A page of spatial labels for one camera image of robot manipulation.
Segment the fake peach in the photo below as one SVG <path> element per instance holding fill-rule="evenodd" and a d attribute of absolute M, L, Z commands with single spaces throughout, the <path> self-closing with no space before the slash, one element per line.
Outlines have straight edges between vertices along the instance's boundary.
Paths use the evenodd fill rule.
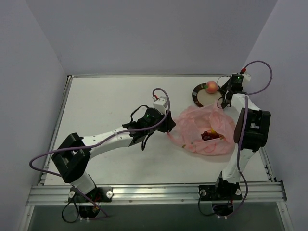
<path fill-rule="evenodd" d="M 205 84 L 205 91 L 209 94 L 214 94 L 218 91 L 218 85 L 214 81 L 208 81 Z"/>

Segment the pink plastic bag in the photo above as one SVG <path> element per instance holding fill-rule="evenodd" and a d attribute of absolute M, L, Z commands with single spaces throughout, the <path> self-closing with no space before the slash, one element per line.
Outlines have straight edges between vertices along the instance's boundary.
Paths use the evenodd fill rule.
<path fill-rule="evenodd" d="M 217 105 L 189 106 L 174 119 L 168 137 L 177 146 L 204 156 L 227 155 L 234 151 L 234 120 Z"/>

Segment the fake red grape bunch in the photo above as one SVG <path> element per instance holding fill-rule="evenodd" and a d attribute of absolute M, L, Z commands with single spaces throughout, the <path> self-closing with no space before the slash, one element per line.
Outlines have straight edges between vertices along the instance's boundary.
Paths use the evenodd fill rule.
<path fill-rule="evenodd" d="M 201 134 L 201 138 L 203 141 L 209 141 L 211 140 L 210 136 L 209 136 L 209 133 L 208 131 L 205 131 L 203 134 Z"/>

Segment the fake yellow mango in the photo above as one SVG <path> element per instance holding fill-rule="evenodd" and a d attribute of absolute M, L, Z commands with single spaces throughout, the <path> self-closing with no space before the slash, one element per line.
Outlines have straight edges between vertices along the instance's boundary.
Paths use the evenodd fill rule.
<path fill-rule="evenodd" d="M 217 133 L 217 132 L 214 131 L 214 130 L 211 130 L 211 131 L 210 131 L 209 136 L 210 136 L 210 138 L 211 138 L 212 140 L 213 140 L 213 139 L 221 139 L 221 140 L 224 139 L 224 136 L 223 136 L 223 135 Z"/>

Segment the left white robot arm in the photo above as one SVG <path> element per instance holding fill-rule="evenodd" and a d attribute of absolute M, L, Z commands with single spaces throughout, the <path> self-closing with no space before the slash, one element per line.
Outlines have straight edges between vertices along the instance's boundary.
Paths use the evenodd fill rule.
<path fill-rule="evenodd" d="M 131 119 L 115 130 L 86 137 L 77 133 L 68 135 L 51 158 L 63 181 L 79 190 L 80 197 L 86 202 L 91 202 L 97 196 L 97 186 L 86 173 L 91 159 L 105 152 L 138 143 L 141 143 L 144 149 L 148 138 L 156 131 L 169 133 L 175 125 L 170 111 L 161 113 L 148 107 L 141 118 L 136 121 Z"/>

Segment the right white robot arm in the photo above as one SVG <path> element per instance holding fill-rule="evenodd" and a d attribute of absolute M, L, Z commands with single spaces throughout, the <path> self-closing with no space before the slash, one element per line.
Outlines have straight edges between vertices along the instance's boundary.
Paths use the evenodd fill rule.
<path fill-rule="evenodd" d="M 223 96 L 221 106 L 234 108 L 238 112 L 233 134 L 237 147 L 214 186 L 214 194 L 221 200 L 242 199 L 239 183 L 244 180 L 243 170 L 268 139 L 271 114 L 257 107 L 243 92 L 243 80 L 243 74 L 232 74 L 219 89 Z"/>

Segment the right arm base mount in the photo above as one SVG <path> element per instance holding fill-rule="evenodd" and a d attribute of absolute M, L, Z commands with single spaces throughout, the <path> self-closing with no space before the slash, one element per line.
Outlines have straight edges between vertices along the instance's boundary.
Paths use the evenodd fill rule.
<path fill-rule="evenodd" d="M 238 184 L 234 188 L 220 188 L 212 185 L 198 186 L 198 210 L 205 217 L 217 216 L 217 218 L 227 219 L 234 212 L 233 203 L 243 199 L 242 192 Z M 201 202 L 210 202 L 211 211 L 204 212 L 201 209 Z"/>

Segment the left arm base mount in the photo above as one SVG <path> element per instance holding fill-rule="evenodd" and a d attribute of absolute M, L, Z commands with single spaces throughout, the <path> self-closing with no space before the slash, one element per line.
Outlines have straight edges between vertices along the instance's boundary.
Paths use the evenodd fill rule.
<path fill-rule="evenodd" d="M 110 216 L 102 209 L 99 203 L 110 203 L 112 202 L 113 196 L 113 187 L 111 186 L 96 186 L 87 194 L 82 193 L 79 189 L 72 186 L 69 191 L 66 206 L 61 212 L 62 220 L 65 223 L 75 223 L 79 220 L 90 222 L 91 220 L 109 218 Z M 77 217 L 73 220 L 67 220 L 64 216 L 64 211 L 69 205 L 73 205 L 77 213 Z"/>

